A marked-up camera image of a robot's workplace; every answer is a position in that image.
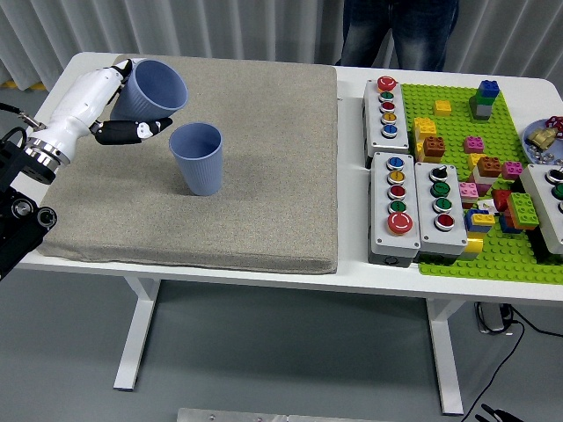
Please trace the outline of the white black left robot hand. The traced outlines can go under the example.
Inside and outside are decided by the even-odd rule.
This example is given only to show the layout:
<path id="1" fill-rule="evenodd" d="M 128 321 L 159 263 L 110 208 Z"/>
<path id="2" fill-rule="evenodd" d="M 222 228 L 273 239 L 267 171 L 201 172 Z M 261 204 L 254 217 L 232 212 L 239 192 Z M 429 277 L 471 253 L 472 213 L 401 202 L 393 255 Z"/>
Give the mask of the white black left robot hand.
<path id="1" fill-rule="evenodd" d="M 77 140 L 93 134 L 102 145 L 140 143 L 172 124 L 188 101 L 179 73 L 155 59 L 135 58 L 79 76 L 27 143 L 67 165 Z"/>

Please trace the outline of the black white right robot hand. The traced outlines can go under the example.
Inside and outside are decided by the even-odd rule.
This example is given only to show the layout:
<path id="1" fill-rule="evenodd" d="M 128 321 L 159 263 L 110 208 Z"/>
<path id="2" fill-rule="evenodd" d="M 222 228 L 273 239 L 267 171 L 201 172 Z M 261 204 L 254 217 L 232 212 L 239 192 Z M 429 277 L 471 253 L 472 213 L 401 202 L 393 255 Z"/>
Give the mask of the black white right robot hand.
<path id="1" fill-rule="evenodd" d="M 476 414 L 475 419 L 479 422 L 523 422 L 522 419 L 503 409 L 494 409 L 487 404 L 482 404 L 481 409 L 486 415 Z"/>

